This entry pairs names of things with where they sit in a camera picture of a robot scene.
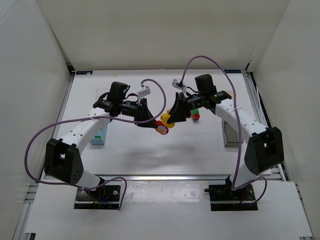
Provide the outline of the red green top lego stack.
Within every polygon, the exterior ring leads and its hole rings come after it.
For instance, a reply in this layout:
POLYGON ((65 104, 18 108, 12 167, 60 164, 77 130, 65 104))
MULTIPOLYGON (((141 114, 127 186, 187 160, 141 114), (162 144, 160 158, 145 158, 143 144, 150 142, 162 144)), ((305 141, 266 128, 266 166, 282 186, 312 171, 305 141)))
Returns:
POLYGON ((197 122, 200 119, 200 113, 198 108, 191 110, 190 114, 193 122, 197 122))

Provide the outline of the yellow red flower lego stack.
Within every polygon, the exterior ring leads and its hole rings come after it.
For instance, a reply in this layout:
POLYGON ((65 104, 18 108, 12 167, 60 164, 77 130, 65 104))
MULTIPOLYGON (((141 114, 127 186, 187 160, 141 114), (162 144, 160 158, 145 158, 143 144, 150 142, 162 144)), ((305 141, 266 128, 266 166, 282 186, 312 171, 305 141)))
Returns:
POLYGON ((175 127, 175 123, 168 123, 170 115, 168 113, 164 113, 161 115, 160 120, 157 120, 155 123, 157 128, 155 129, 161 135, 166 135, 169 133, 169 129, 175 127))

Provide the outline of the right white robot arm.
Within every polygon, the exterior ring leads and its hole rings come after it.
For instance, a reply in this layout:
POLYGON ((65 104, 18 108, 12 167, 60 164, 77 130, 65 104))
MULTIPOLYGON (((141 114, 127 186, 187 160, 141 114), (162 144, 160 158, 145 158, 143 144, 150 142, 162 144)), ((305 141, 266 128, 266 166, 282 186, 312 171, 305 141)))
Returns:
POLYGON ((227 122, 246 143, 244 163, 238 164, 234 174, 226 179, 230 191, 243 189, 260 174, 281 164, 284 157, 282 132, 269 128, 234 105, 234 99, 226 91, 217 91, 210 74, 195 77, 197 91, 191 95, 176 93, 172 108, 167 112, 168 124, 185 122, 192 111, 205 108, 227 122))

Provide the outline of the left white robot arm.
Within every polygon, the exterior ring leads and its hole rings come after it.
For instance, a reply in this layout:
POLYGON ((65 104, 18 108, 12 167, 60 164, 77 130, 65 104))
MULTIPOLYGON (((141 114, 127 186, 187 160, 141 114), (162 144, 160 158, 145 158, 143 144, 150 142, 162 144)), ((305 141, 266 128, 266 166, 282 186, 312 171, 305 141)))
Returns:
POLYGON ((108 92, 103 93, 93 104, 87 118, 60 139, 48 141, 45 149, 44 172, 65 184, 91 192, 101 188, 103 180, 84 169, 81 155, 92 138, 118 115, 133 118, 138 127, 156 129, 156 120, 148 109, 146 96, 150 88, 141 85, 135 94, 137 101, 129 101, 130 86, 114 81, 108 92))

